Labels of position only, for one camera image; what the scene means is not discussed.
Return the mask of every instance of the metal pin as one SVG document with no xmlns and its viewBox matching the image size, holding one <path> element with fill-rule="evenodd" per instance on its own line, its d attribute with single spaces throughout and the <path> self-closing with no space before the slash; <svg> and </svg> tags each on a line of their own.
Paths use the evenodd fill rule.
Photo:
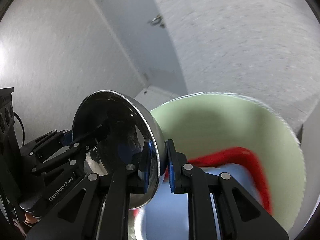
<svg viewBox="0 0 320 240">
<path fill-rule="evenodd" d="M 136 168 L 136 166 L 134 166 L 134 164 L 128 164 L 125 169 L 127 171 L 133 171 Z"/>
<path fill-rule="evenodd" d="M 227 172 L 223 172 L 221 173 L 221 178 L 223 179 L 230 179 L 231 178 L 231 175 Z"/>
<path fill-rule="evenodd" d="M 190 170 L 193 169 L 193 166 L 192 166 L 192 164 L 190 164 L 190 163 L 186 163 L 185 165 L 183 165 L 183 168 L 184 168 L 185 170 L 190 171 Z"/>
<path fill-rule="evenodd" d="M 94 181 L 97 178 L 98 178 L 98 175 L 95 174 L 95 173 L 91 173 L 91 174 L 88 175 L 88 180 L 90 180 L 90 181 Z"/>
</svg>

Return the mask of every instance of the stainless steel bowl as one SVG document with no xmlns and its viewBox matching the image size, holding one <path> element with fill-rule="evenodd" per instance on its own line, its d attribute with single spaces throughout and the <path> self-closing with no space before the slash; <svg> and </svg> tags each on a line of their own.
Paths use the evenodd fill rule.
<svg viewBox="0 0 320 240">
<path fill-rule="evenodd" d="M 129 208 L 140 208 L 152 199 L 163 181 L 166 147 L 162 131 L 150 112 L 135 99 L 115 91 L 101 90 L 88 96 L 79 106 L 73 120 L 73 140 L 105 123 L 110 127 L 110 135 L 96 147 L 87 149 L 84 169 L 88 173 L 112 173 L 120 165 L 129 164 L 132 154 L 142 150 L 146 139 L 153 142 L 147 193 L 130 196 Z"/>
</svg>

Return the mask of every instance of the white wall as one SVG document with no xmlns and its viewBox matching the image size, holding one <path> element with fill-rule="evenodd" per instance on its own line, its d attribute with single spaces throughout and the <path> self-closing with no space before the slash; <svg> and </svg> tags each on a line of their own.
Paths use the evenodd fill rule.
<svg viewBox="0 0 320 240">
<path fill-rule="evenodd" d="M 92 0 L 14 0 L 0 22 L 0 87 L 11 86 L 29 141 L 71 129 L 90 93 L 135 97 L 144 80 Z"/>
<path fill-rule="evenodd" d="M 320 104 L 316 106 L 311 115 L 303 124 L 301 149 L 304 155 L 304 161 L 306 165 L 306 188 L 304 192 L 304 198 L 301 205 L 300 213 L 295 221 L 295 224 L 305 225 L 310 215 L 313 214 L 319 204 L 319 136 L 320 136 Z"/>
<path fill-rule="evenodd" d="M 95 0 L 148 85 L 187 94 L 167 29 L 148 21 L 160 11 L 154 0 Z"/>
<path fill-rule="evenodd" d="M 189 93 L 258 98 L 298 131 L 320 95 L 320 25 L 305 0 L 156 0 Z"/>
</svg>

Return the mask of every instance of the black cable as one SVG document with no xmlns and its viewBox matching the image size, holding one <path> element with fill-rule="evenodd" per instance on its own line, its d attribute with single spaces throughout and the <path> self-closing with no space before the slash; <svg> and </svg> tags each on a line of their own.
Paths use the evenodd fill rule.
<svg viewBox="0 0 320 240">
<path fill-rule="evenodd" d="M 23 136 L 23 138 L 22 138 L 22 146 L 24 146 L 24 138 L 25 138 L 25 134 L 24 134 L 24 127 L 23 127 L 23 123 L 22 123 L 22 121 L 21 121 L 20 117 L 18 116 L 18 114 L 17 114 L 16 112 L 13 112 L 13 115 L 18 119 L 18 121 L 19 121 L 19 123 L 20 123 L 20 125 L 21 125 L 21 128 L 22 128 L 22 136 Z"/>
</svg>

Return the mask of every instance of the light green bowl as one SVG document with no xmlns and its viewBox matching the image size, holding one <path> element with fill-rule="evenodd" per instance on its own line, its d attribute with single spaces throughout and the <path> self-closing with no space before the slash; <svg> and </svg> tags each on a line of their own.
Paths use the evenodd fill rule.
<svg viewBox="0 0 320 240">
<path fill-rule="evenodd" d="M 233 146 L 255 152 L 267 176 L 273 217 L 288 231 L 298 215 L 306 183 L 299 142 L 270 107 L 248 97 L 200 93 L 151 111 L 165 139 L 187 158 Z"/>
</svg>

